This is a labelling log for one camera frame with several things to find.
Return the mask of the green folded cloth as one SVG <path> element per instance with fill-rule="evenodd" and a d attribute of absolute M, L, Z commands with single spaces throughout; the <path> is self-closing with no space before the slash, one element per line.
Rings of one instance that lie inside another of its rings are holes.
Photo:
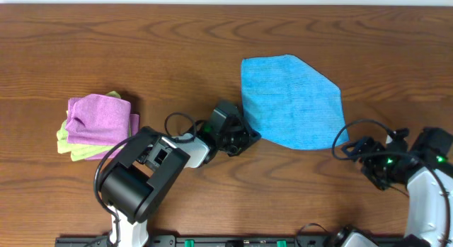
<path fill-rule="evenodd" d="M 119 93 L 111 91 L 107 96 L 114 96 L 121 99 Z M 69 153 L 72 161 L 85 160 L 86 152 L 90 151 L 90 144 L 70 144 L 67 140 L 68 132 L 65 130 L 67 119 L 62 123 L 62 126 L 57 131 L 57 152 L 60 154 Z"/>

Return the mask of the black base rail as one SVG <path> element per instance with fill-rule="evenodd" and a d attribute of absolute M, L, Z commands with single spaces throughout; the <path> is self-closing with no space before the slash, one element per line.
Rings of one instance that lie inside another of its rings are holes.
<path fill-rule="evenodd" d="M 302 235 L 296 238 L 284 237 L 176 237 L 172 235 L 151 236 L 148 247 L 324 247 L 329 236 Z M 55 239 L 55 247 L 110 246 L 104 236 L 97 237 L 60 237 Z"/>

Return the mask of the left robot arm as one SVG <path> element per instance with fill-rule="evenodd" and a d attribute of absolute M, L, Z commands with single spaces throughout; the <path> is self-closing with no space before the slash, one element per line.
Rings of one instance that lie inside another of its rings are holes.
<path fill-rule="evenodd" d="M 147 220 L 164 201 L 185 168 L 199 168 L 218 152 L 238 156 L 260 139 L 241 113 L 215 110 L 208 120 L 192 120 L 181 136 L 143 127 L 104 156 L 93 178 L 93 192 L 111 215 L 107 246 L 145 246 Z"/>

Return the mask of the blue microfiber cloth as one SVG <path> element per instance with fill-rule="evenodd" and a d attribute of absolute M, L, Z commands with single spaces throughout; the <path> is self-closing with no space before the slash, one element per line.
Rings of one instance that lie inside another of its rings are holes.
<path fill-rule="evenodd" d="M 340 89 L 294 55 L 244 59 L 241 96 L 248 123 L 270 142 L 321 150 L 349 140 Z"/>

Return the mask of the top purple folded cloth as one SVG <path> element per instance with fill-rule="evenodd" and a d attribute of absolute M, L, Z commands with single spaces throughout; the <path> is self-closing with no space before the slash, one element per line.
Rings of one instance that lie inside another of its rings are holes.
<path fill-rule="evenodd" d="M 113 146 L 129 137 L 130 102 L 90 94 L 68 102 L 67 140 L 70 144 Z"/>

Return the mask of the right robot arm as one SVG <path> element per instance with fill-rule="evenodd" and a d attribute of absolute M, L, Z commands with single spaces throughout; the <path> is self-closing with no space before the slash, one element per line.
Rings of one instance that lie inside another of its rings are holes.
<path fill-rule="evenodd" d="M 386 130 L 384 143 L 372 137 L 345 144 L 335 159 L 359 163 L 361 173 L 381 191 L 403 185 L 408 219 L 397 246 L 452 245 L 452 134 L 439 127 L 422 129 L 412 145 L 408 129 Z"/>

